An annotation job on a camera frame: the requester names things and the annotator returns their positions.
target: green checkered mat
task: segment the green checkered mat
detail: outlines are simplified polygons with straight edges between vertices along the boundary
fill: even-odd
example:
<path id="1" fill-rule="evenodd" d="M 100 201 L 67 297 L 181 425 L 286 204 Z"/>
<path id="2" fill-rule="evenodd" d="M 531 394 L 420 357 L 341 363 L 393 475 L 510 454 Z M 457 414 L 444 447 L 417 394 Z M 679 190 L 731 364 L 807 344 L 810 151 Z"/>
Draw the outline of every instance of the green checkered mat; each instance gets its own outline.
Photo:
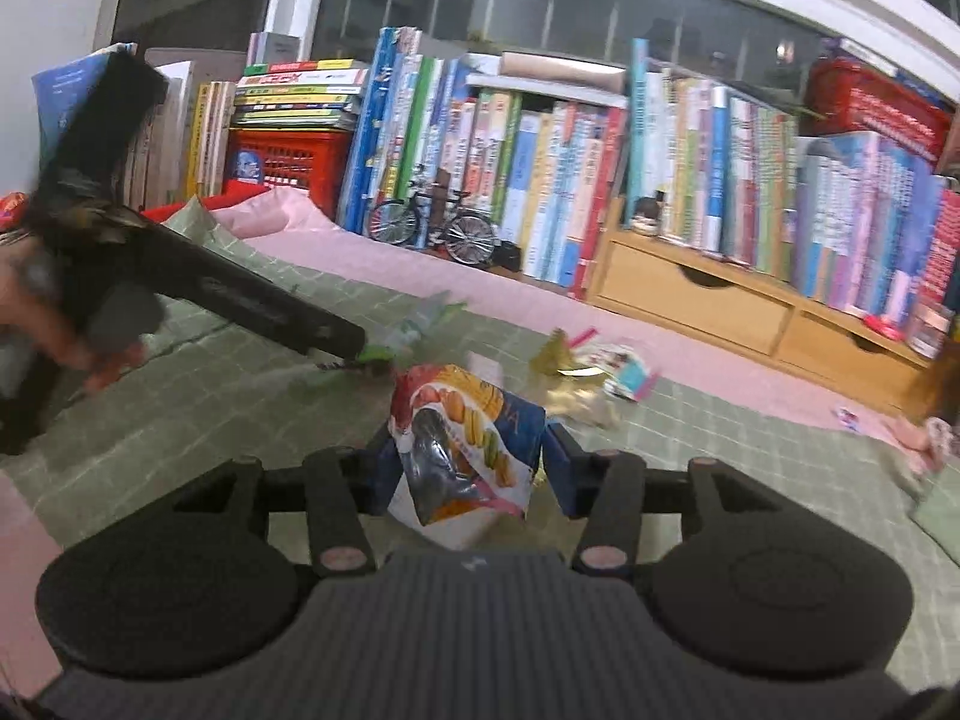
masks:
<path id="1" fill-rule="evenodd" d="M 264 257 L 219 228 L 198 205 L 171 220 L 179 232 L 366 327 L 372 338 L 405 317 L 416 298 Z M 323 373 L 293 352 L 190 304 L 170 301 L 169 322 L 150 358 L 95 398 L 82 400 L 19 458 L 3 462 L 47 530 L 66 546 L 95 533 L 221 461 L 241 454 L 289 466 L 327 445 L 363 445 L 385 418 L 390 383 Z M 526 362 L 544 336 L 469 312 L 440 325 L 419 360 L 459 362 L 467 352 L 497 360 L 505 386 L 521 391 Z M 606 431 L 574 429 L 587 449 L 626 448 L 664 469 L 717 456 L 760 482 L 875 543 L 907 571 L 916 606 L 891 663 L 912 689 L 960 673 L 960 568 L 906 517 L 909 499 L 883 470 L 890 447 L 809 428 L 661 380 L 642 404 L 619 404 Z M 271 520 L 271 541 L 306 560 L 296 514 Z M 679 517 L 644 522 L 641 553 L 656 557 L 679 540 Z M 565 520 L 548 485 L 538 485 L 525 522 L 498 520 L 480 546 L 517 545 L 569 554 L 582 523 Z M 423 545 L 389 517 L 365 522 L 381 557 Z"/>

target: red book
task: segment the red book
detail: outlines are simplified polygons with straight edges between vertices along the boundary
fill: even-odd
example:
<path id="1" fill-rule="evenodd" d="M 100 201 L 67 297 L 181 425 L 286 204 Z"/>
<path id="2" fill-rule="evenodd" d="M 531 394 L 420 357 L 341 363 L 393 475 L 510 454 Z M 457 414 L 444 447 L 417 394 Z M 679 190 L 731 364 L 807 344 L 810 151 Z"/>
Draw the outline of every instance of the red book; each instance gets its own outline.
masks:
<path id="1" fill-rule="evenodd" d="M 597 185 L 593 191 L 593 201 L 590 204 L 587 231 L 584 233 L 584 242 L 580 245 L 580 259 L 577 263 L 576 274 L 573 276 L 573 286 L 568 291 L 570 298 L 576 298 L 577 300 L 583 300 L 587 293 L 587 271 L 596 256 L 600 228 L 603 226 L 604 215 L 607 213 L 607 200 L 610 195 L 613 174 L 616 172 L 616 156 L 620 151 L 620 135 L 623 132 L 624 119 L 624 112 L 619 108 L 608 110 L 607 131 L 604 133 L 603 154 L 600 157 Z"/>

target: stack of books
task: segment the stack of books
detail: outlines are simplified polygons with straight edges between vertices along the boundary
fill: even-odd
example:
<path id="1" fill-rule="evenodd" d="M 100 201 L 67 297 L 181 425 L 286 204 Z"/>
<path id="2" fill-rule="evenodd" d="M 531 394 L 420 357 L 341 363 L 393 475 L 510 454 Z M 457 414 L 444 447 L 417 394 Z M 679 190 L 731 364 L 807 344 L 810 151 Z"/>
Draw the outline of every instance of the stack of books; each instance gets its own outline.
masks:
<path id="1" fill-rule="evenodd" d="M 368 66 L 321 59 L 247 66 L 236 86 L 230 125 L 240 129 L 353 130 Z"/>
<path id="2" fill-rule="evenodd" d="M 338 223 L 362 233 L 378 203 L 409 199 L 413 179 L 444 170 L 464 207 L 522 249 L 525 274 L 582 295 L 619 155 L 627 100 L 611 89 L 624 71 L 536 55 L 443 58 L 424 41 L 414 28 L 381 30 Z"/>

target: red basket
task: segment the red basket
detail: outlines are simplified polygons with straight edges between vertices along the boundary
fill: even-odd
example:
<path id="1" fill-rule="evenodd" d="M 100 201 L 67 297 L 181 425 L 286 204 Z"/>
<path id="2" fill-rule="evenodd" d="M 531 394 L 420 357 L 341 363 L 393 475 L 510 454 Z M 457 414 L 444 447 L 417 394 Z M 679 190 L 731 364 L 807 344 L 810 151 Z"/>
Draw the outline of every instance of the red basket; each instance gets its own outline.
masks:
<path id="1" fill-rule="evenodd" d="M 328 218 L 337 218 L 337 199 L 347 167 L 350 132 L 230 132 L 227 177 L 251 184 L 306 189 Z"/>

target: wooden drawer unit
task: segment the wooden drawer unit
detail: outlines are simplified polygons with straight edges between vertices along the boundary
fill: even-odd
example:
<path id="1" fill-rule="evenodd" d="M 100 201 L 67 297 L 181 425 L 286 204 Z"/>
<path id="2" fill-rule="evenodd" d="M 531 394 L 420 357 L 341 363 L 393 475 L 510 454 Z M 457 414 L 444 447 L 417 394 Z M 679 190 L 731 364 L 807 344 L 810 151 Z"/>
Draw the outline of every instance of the wooden drawer unit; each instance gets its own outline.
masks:
<path id="1" fill-rule="evenodd" d="M 776 357 L 822 377 L 831 389 L 888 409 L 899 408 L 922 369 L 879 343 L 803 311 L 787 327 Z"/>
<path id="2" fill-rule="evenodd" d="M 612 242 L 597 298 L 772 354 L 790 307 L 727 279 Z"/>

